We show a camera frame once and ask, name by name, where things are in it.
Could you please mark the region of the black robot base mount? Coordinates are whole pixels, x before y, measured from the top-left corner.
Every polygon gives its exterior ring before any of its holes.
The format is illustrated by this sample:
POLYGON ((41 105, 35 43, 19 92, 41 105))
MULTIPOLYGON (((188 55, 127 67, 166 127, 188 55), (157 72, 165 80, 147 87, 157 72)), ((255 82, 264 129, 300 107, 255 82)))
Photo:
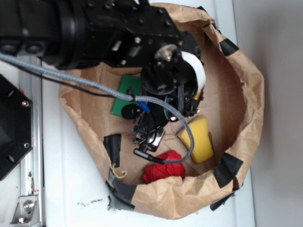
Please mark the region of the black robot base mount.
POLYGON ((32 149, 32 101, 0 76, 0 179, 32 149))

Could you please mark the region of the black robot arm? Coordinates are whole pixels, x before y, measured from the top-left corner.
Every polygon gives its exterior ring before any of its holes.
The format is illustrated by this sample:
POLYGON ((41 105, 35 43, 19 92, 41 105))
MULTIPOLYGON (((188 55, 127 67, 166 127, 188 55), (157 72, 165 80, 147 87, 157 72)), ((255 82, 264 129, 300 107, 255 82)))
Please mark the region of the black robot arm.
POLYGON ((146 0, 3 0, 0 3, 0 58, 32 55, 60 70, 140 67, 147 97, 122 94, 86 82, 106 96, 160 104, 163 113, 193 116, 205 76, 198 44, 180 31, 168 11, 146 0))

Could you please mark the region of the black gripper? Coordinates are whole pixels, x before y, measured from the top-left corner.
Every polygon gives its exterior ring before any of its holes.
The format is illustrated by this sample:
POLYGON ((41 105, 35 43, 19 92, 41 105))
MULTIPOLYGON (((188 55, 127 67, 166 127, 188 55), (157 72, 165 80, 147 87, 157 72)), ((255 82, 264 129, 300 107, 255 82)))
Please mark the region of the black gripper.
POLYGON ((148 96, 184 116, 196 113, 204 87, 201 52, 193 36, 180 31, 166 9, 147 0, 87 0, 89 39, 85 67, 140 67, 148 96))

